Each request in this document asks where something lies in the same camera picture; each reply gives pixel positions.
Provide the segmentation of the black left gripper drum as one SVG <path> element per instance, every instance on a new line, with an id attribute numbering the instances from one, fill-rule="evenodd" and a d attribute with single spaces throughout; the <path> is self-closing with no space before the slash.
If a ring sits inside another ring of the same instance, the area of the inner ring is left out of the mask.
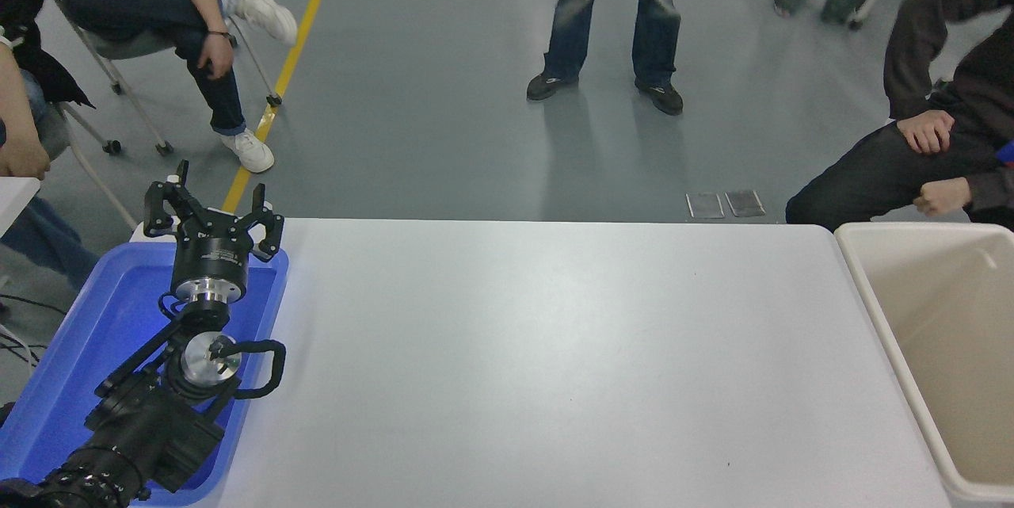
<path id="1" fill-rule="evenodd" d="M 246 228 L 232 213 L 206 211 L 179 215 L 173 283 L 215 278 L 245 284 L 249 278 L 251 243 Z"/>

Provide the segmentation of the person's hand by small table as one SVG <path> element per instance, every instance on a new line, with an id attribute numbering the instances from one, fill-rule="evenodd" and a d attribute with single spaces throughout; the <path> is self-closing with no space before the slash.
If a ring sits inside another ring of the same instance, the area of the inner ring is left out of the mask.
<path id="1" fill-rule="evenodd" d="M 10 137 L 1 150 L 1 176 L 44 180 L 51 159 L 38 139 Z"/>

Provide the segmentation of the seated person's hand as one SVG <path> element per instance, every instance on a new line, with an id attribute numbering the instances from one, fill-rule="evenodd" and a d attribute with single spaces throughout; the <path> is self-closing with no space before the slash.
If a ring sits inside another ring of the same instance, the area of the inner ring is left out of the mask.
<path id="1" fill-rule="evenodd" d="M 219 81 L 231 72 L 233 67 L 231 35 L 225 31 L 209 31 L 200 50 L 196 67 L 199 71 L 205 72 L 211 81 Z"/>

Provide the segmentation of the crouching person's hand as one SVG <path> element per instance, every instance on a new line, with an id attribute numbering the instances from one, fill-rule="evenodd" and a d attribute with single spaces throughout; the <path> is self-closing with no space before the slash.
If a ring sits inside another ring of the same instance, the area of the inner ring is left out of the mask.
<path id="1" fill-rule="evenodd" d="M 934 155 L 951 147 L 954 118 L 943 110 L 930 108 L 897 121 L 897 128 L 915 153 Z"/>
<path id="2" fill-rule="evenodd" d="M 949 178 L 924 183 L 913 200 L 913 205 L 925 216 L 941 216 L 964 209 L 971 202 L 973 193 L 970 183 L 966 178 Z"/>

